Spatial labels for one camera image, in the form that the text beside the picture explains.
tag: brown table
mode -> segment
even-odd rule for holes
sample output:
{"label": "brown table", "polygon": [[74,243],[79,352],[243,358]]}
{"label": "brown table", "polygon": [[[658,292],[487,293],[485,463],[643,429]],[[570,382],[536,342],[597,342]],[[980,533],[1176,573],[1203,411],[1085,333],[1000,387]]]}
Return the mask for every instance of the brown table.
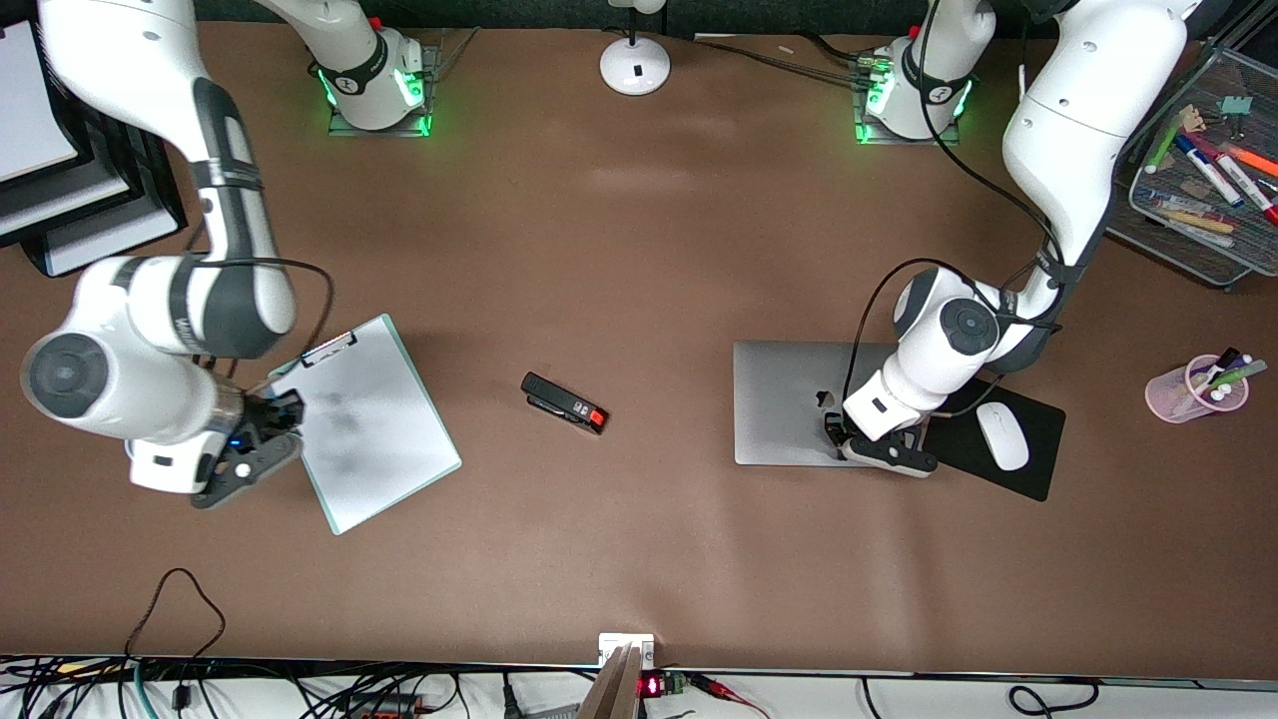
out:
{"label": "brown table", "polygon": [[[224,655],[581,663],[597,632],[645,631],[681,665],[1278,676],[1278,381],[1185,427],[1141,397],[1200,351],[1278,356],[1272,282],[1226,295],[1105,243],[1066,331],[1006,381],[1068,412],[1044,504],[944,467],[739,467],[735,340],[846,340],[907,257],[1001,280],[1030,221],[934,149],[858,146],[846,91],[682,41],[667,87],[629,98],[597,74],[611,36],[482,32],[432,138],[351,140],[325,137],[286,27],[201,32],[282,253],[336,276],[334,332],[391,313],[464,466],[341,538],[300,465],[210,513],[130,487],[120,443],[17,382],[75,280],[0,253],[0,651],[118,651],[185,566],[227,614]],[[978,68],[960,149],[1005,184],[1016,45]],[[308,327],[318,282],[294,281]],[[887,303],[866,336],[891,336]],[[527,407],[529,370],[611,410],[607,433]],[[142,651],[213,628],[170,591]]]}

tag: computer mouse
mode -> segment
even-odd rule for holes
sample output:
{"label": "computer mouse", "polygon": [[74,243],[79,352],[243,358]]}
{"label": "computer mouse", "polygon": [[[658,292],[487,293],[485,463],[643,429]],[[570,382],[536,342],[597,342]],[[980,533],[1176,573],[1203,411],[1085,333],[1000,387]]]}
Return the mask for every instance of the computer mouse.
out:
{"label": "computer mouse", "polygon": [[999,470],[1012,473],[1029,464],[1030,448],[1011,407],[1002,402],[987,402],[976,409],[976,423]]}

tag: silver laptop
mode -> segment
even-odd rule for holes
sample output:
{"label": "silver laptop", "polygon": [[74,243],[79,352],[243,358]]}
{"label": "silver laptop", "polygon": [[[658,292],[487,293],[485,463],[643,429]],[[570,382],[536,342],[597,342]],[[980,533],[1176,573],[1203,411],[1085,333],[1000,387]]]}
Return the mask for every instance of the silver laptop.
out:
{"label": "silver laptop", "polygon": [[[856,390],[896,350],[861,342]],[[734,444],[737,465],[864,467],[837,460],[826,437],[826,412],[838,412],[851,342],[737,341],[732,345]],[[829,393],[828,407],[818,393]]]}

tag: pink cup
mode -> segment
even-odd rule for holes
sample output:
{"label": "pink cup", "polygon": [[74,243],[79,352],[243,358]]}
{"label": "pink cup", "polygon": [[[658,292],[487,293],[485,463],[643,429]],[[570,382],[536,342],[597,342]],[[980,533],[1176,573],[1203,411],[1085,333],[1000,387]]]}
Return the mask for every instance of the pink cup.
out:
{"label": "pink cup", "polygon": [[1164,423],[1180,425],[1195,418],[1217,412],[1233,412],[1242,407],[1247,402],[1250,392],[1245,379],[1233,383],[1233,392],[1224,396],[1220,402],[1212,402],[1209,392],[1204,392],[1201,396],[1194,395],[1194,388],[1204,383],[1206,375],[1195,375],[1191,381],[1190,374],[1210,367],[1217,361],[1217,358],[1219,354],[1200,354],[1189,365],[1149,381],[1149,384],[1145,386],[1145,405],[1149,405],[1150,412]]}

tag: black mouse pad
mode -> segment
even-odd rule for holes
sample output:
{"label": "black mouse pad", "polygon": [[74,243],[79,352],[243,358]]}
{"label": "black mouse pad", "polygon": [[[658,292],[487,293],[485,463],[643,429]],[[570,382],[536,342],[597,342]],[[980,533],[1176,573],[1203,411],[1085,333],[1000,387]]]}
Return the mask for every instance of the black mouse pad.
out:
{"label": "black mouse pad", "polygon": [[[989,383],[971,381],[951,395],[938,412],[957,412],[967,407],[988,387]],[[952,420],[929,421],[923,450],[934,455],[942,465],[989,480],[1033,501],[1045,502],[1052,487],[1052,473],[1056,470],[1061,433],[1065,432],[1065,411],[1001,387],[994,388],[983,404],[985,402],[1002,402],[1016,415],[1030,448],[1028,465],[1013,473],[1005,473],[994,465],[994,457],[980,434],[975,410]]]}

